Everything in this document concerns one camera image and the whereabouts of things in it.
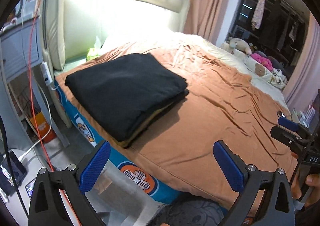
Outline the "person right hand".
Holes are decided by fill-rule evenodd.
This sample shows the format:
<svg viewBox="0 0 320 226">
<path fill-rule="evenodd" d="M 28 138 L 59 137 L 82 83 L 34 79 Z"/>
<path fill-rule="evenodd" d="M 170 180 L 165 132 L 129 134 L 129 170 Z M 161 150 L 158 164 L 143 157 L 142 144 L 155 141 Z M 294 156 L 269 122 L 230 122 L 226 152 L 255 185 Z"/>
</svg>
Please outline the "person right hand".
<svg viewBox="0 0 320 226">
<path fill-rule="evenodd" d="M 319 154 L 291 152 L 297 165 L 290 179 L 293 205 L 296 211 L 319 201 Z"/>
</svg>

